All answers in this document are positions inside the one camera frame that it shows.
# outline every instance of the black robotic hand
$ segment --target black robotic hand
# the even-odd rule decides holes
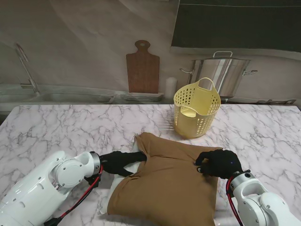
[[[124,169],[130,163],[136,161],[146,161],[146,156],[142,152],[123,153],[120,151],[112,152],[99,156],[100,162],[103,165],[103,170],[107,173],[118,174],[127,177],[133,173]]]
[[[222,179],[229,179],[237,171],[243,172],[237,155],[229,150],[202,152],[195,165],[200,166],[198,172]]]

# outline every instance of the cutting board handle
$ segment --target cutting board handle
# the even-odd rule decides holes
[[[138,51],[147,52],[147,49],[151,46],[151,44],[146,40],[138,40],[135,42],[135,46],[137,47]]]

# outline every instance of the red cable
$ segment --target red cable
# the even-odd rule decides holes
[[[230,183],[231,183],[232,180],[233,180],[233,177],[230,177],[230,179],[227,181],[227,184],[226,184],[227,197],[228,197],[228,200],[229,200],[229,203],[230,203],[230,207],[231,207],[231,209],[233,211],[233,214],[234,214],[236,220],[238,221],[239,225],[243,226],[243,223],[242,223],[242,221],[241,221],[241,219],[240,219],[240,217],[239,217],[239,215],[238,215],[238,213],[237,213],[237,211],[236,211],[236,209],[234,207],[233,201],[232,201],[231,196],[230,196],[230,194],[228,192],[229,191],[229,187],[230,187]]]
[[[101,165],[100,166],[100,170],[99,170],[99,175],[98,175],[98,177],[95,179],[95,181],[93,182],[93,184],[91,184],[91,186],[85,191],[85,193],[81,196],[81,198],[70,208],[70,209],[68,209],[65,213],[63,213],[61,216],[60,216],[60,218],[64,218],[67,214],[68,214],[68,212],[69,211],[71,211],[72,210],[72,208],[74,207],[74,206],[76,206],[77,205],[77,203],[79,203],[87,194],[88,194],[88,192],[90,191],[90,190],[92,190],[93,189],[93,187],[94,187],[94,185],[98,182],[98,180],[99,180],[99,178],[100,178],[100,176],[102,175],[102,173],[103,173],[103,166]]]

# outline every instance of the white pillow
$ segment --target white pillow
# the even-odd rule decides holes
[[[134,147],[132,149],[132,152],[138,152],[139,149],[138,149],[138,145],[137,143],[135,142],[134,144]],[[134,162],[134,163],[131,163],[131,164],[128,164],[125,169],[129,172],[132,172],[132,173],[136,173],[138,171],[138,167],[140,165],[140,161],[137,161],[137,162]],[[104,202],[103,202],[103,206],[101,207],[100,209],[100,212],[102,214],[105,214],[108,212],[108,204],[109,204],[109,200],[115,190],[115,188],[119,185],[119,183],[124,179],[125,177],[123,176],[120,176],[118,174],[116,174],[114,176],[114,180],[113,180],[113,183],[111,185],[111,188],[110,188],[110,191],[109,191],[109,194],[108,196],[104,199]]]

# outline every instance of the stainless steel pot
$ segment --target stainless steel pot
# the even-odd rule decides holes
[[[216,57],[217,53],[227,53],[230,57]],[[187,84],[190,84],[193,78],[198,81],[208,77],[213,81],[221,98],[231,98],[234,97],[242,77],[257,72],[256,70],[246,72],[250,60],[233,58],[232,55],[231,51],[217,51],[212,58],[193,60],[189,72],[182,68],[180,70],[190,74]],[[206,89],[211,89],[211,85],[208,80],[200,83],[200,86]]]

